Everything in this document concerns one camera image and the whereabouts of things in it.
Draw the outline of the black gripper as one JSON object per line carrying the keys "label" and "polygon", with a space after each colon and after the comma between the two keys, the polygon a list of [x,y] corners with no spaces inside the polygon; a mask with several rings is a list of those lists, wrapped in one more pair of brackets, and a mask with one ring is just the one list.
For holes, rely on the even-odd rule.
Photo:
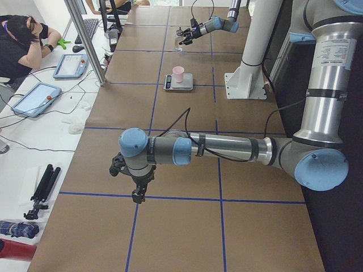
{"label": "black gripper", "polygon": [[147,185],[149,182],[154,180],[155,166],[149,165],[149,170],[145,174],[136,176],[130,172],[130,168],[126,165],[125,159],[119,152],[115,157],[112,158],[112,163],[109,168],[110,175],[115,177],[119,173],[130,176],[134,183],[137,185],[136,189],[132,191],[132,200],[134,203],[145,202],[145,194],[147,191]]}
{"label": "black gripper", "polygon": [[179,45],[189,45],[193,43],[193,39],[198,39],[202,36],[200,27],[193,27],[187,29],[178,29],[178,35],[187,35],[187,38],[179,42]]}

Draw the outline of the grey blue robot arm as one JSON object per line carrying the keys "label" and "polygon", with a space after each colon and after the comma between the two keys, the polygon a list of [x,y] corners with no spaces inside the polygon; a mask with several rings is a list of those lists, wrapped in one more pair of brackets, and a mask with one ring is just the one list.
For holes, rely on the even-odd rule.
{"label": "grey blue robot arm", "polygon": [[295,34],[316,43],[301,131],[263,126],[275,102],[261,66],[281,1],[251,18],[223,9],[134,7],[118,45],[109,94],[118,149],[100,176],[113,197],[196,203],[301,203],[297,188],[341,184],[348,162],[337,135],[362,16],[336,1],[295,1]]}
{"label": "grey blue robot arm", "polygon": [[181,27],[179,27],[179,29],[176,31],[175,48],[178,48],[182,45],[192,44],[193,40],[198,39],[199,37],[211,33],[215,30],[223,30],[231,33],[236,33],[239,27],[237,18],[239,15],[241,1],[232,1],[226,19],[220,18],[219,16],[213,16],[214,1],[212,1],[212,14],[209,17],[209,20],[205,23],[197,22],[193,14],[193,6],[195,3],[196,1],[194,1],[191,6],[191,27],[185,30],[182,30]]}

